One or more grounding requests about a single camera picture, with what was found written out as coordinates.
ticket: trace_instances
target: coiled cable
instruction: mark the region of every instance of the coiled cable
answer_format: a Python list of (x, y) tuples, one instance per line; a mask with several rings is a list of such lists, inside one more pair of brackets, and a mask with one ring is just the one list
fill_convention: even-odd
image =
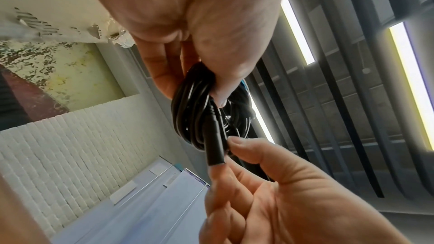
[(173, 97), (171, 110), (176, 133), (207, 154), (209, 166), (225, 162), (228, 136), (247, 137), (254, 111), (249, 88), (241, 81), (219, 109), (209, 96), (216, 77), (202, 62), (193, 65)]

